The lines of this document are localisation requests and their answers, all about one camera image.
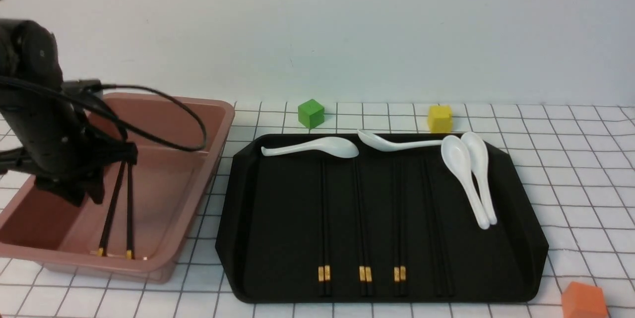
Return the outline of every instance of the wooden block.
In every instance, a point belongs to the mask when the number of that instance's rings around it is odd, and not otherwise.
[[[306,128],[316,128],[324,122],[324,106],[310,99],[298,106],[298,121]]]
[[[428,127],[431,133],[452,132],[452,109],[449,106],[430,106]]]
[[[602,289],[571,282],[562,294],[564,318],[606,318],[608,310]]]

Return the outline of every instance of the tray rim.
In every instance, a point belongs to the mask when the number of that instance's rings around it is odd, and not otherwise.
[[[377,133],[379,136],[384,137],[384,138],[390,138],[390,137],[413,137],[413,138],[429,138],[429,139],[439,139],[439,138],[443,138],[447,135],[461,135],[461,132],[453,132],[453,133]],[[257,146],[260,146],[260,142],[263,139],[267,139],[270,137],[305,137],[305,138],[309,138],[309,139],[315,139],[318,137],[329,137],[329,136],[336,136],[336,137],[343,137],[343,138],[350,138],[350,137],[356,137],[356,133],[268,133],[265,135],[262,135],[261,137],[258,137],[256,139],[254,139],[252,142],[250,142],[250,144],[248,144],[247,146],[245,146],[242,150],[240,150],[238,153],[236,153],[236,155],[234,155],[234,161],[232,162],[232,170],[230,173],[230,177],[229,177],[229,183],[228,183],[228,187],[227,187],[227,194],[225,196],[225,202],[227,202],[227,199],[229,198],[229,193],[230,190],[232,188],[232,182],[235,182],[237,180],[237,176],[234,174],[234,166],[236,165],[236,163],[238,163],[238,161],[236,159],[241,159],[244,158],[245,160],[249,159],[252,153],[260,153],[260,151],[257,150]],[[499,155],[501,155],[502,157],[505,157],[506,160],[508,160],[510,162],[510,164],[512,166],[514,166],[514,162],[512,161],[512,158],[510,156],[509,153],[506,153],[505,151],[502,151],[501,149],[492,146],[491,144],[487,143],[488,146],[488,150],[491,152],[491,150],[495,150],[496,152],[498,152]],[[252,160],[251,162],[257,162],[259,160],[259,158],[261,157],[260,154],[258,154],[258,158]],[[514,169],[514,173],[513,173],[514,179],[517,180],[517,182],[519,183],[519,185],[522,187],[522,182],[520,180],[520,177],[518,175],[518,172]],[[527,198],[527,202],[531,205],[531,202],[529,201],[528,196],[526,195],[526,191],[524,190],[524,187],[522,188],[522,191],[524,193],[524,196]],[[228,205],[225,205],[224,207],[224,211],[223,214],[225,212],[225,209],[227,209]],[[505,303],[517,303],[517,302],[529,302],[530,300],[532,300],[533,298],[535,298],[535,296],[538,295],[538,291],[540,289],[540,282],[542,281],[542,271],[544,270],[544,265],[547,264],[547,253],[549,251],[549,242],[546,239],[546,235],[544,234],[544,230],[542,229],[542,226],[540,225],[537,217],[535,216],[535,212],[532,211],[533,214],[533,218],[535,218],[535,223],[537,223],[538,227],[540,228],[540,239],[542,239],[543,243],[546,244],[546,247],[544,249],[545,251],[545,255],[544,255],[544,259],[542,260],[542,263],[538,262],[536,260],[536,258],[541,258],[538,257],[537,254],[533,254],[531,255],[531,261],[534,264],[537,264],[540,266],[540,268],[534,270],[535,267],[532,266],[532,275],[533,277],[535,277],[534,282],[532,282],[530,285],[527,285],[527,290],[526,290],[526,296],[523,297],[519,297],[518,300],[496,300],[495,302],[499,302],[501,304],[505,304]],[[217,235],[217,239],[216,239],[216,245],[215,248],[218,251],[218,253],[220,254],[220,251],[222,249],[220,249],[220,246],[222,245],[222,242],[225,240],[224,238],[221,237],[220,235],[220,229],[219,229],[219,234]],[[525,234],[523,236],[524,241],[526,241],[526,244],[529,246],[530,245],[530,235]],[[223,255],[219,255],[219,258],[221,260],[221,264],[223,264],[223,268],[225,270],[225,263],[223,262]],[[234,276],[236,272],[232,271],[230,272],[230,274],[232,276]],[[364,296],[360,296],[358,299],[352,301],[352,300],[338,300],[338,299],[333,299],[333,297],[329,297],[330,299],[325,300],[324,297],[315,297],[315,299],[310,299],[310,300],[302,300],[302,301],[296,301],[296,300],[262,300],[262,299],[258,299],[258,298],[252,298],[251,296],[245,294],[244,291],[242,291],[241,289],[239,289],[240,287],[235,287],[234,285],[236,284],[236,282],[233,282],[233,277],[232,279],[230,279],[229,275],[227,275],[227,279],[229,280],[229,283],[232,287],[232,292],[234,293],[234,295],[241,300],[242,302],[248,303],[248,304],[259,304],[259,303],[276,303],[276,304],[289,304],[289,303],[350,303],[350,302],[369,302],[369,303],[482,303],[484,302],[483,300],[453,300],[451,298],[449,299],[440,299],[440,300],[436,300],[431,298],[430,300],[409,300],[408,297],[388,297],[388,298],[377,298],[377,297],[364,297]]]

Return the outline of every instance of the chopsticks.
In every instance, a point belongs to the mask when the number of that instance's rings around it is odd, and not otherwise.
[[[329,219],[328,196],[326,186],[326,165],[320,161],[320,240],[319,240],[319,266],[317,281],[320,296],[331,295],[331,264],[329,263]]]
[[[369,235],[368,235],[368,225],[366,218],[366,209],[364,205],[364,194],[362,190],[361,184],[361,174],[359,173],[359,165],[356,159],[353,160],[353,176],[355,178],[355,198],[356,198],[356,207],[357,207],[357,224],[358,224],[358,232],[359,232],[359,240],[358,240],[358,253],[360,257],[359,264],[359,282],[360,282],[360,290],[362,296],[372,296],[374,295],[373,290],[373,273],[371,270],[370,263],[370,246],[369,246]]]
[[[119,172],[117,173],[117,180],[113,190],[113,198],[111,198],[111,204],[108,207],[106,219],[104,221],[104,229],[102,231],[102,237],[99,241],[99,249],[97,255],[108,255],[108,243],[111,236],[111,230],[113,229],[113,221],[119,193],[121,191],[121,185],[123,182],[124,169],[127,166],[127,219],[126,219],[126,258],[134,259],[134,227],[133,227],[133,180],[132,180],[132,163],[121,162]]]
[[[102,231],[102,239],[99,241],[99,250],[97,255],[106,255],[108,249],[108,240],[111,236],[111,228],[113,227],[113,219],[115,217],[115,209],[117,207],[117,198],[119,198],[119,192],[121,190],[121,182],[123,180],[123,171],[126,167],[124,162],[120,164],[120,171],[117,174],[117,181],[115,182],[115,188],[113,191],[113,198],[111,199],[111,205],[108,207],[108,213],[106,214],[106,221],[104,222],[104,230]]]
[[[126,227],[126,258],[134,259],[134,234],[132,211],[132,164],[127,164],[127,227]]]
[[[435,201],[433,200],[433,181],[428,172],[428,165],[426,160],[421,159],[419,162],[422,178],[427,180],[422,181],[424,190],[424,201],[426,205],[428,232],[430,237],[430,253],[433,262],[433,282],[435,285],[435,293],[438,297],[441,296],[454,296],[454,281],[452,278],[452,270],[449,261],[449,254],[447,253],[447,244],[442,224],[440,220],[440,210]]]
[[[392,247],[394,295],[406,296],[406,199],[404,198],[405,176],[401,164],[392,163]]]

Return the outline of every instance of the yellow cube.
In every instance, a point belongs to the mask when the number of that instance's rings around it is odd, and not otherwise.
[[[452,109],[449,106],[430,106],[428,127],[431,133],[452,132]]]

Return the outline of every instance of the spoon handle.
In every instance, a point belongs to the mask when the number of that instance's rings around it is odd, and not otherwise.
[[[262,152],[262,155],[265,157],[273,157],[274,155],[291,154],[291,153],[297,153],[297,152],[308,151],[313,149],[315,149],[315,146],[312,143],[300,143],[300,144],[295,144],[293,146],[286,146],[282,148],[261,147],[260,151]]]
[[[438,141],[438,140],[406,142],[406,143],[395,143],[395,147],[399,148],[399,150],[410,150],[412,148],[440,146],[441,143],[442,141]]]
[[[474,183],[472,181],[461,181],[461,184],[463,184],[463,189],[465,189],[465,193],[467,194],[467,200],[469,200],[472,211],[474,212],[476,223],[478,223],[478,226],[483,230],[487,230],[490,227],[490,221],[485,214],[485,210],[483,209],[481,200],[478,197]]]
[[[476,178],[478,183],[478,190],[481,194],[481,203],[483,203],[483,209],[487,215],[490,225],[496,225],[498,219],[496,218],[496,212],[494,212],[494,205],[492,204],[492,194],[490,194],[490,183],[487,177]]]

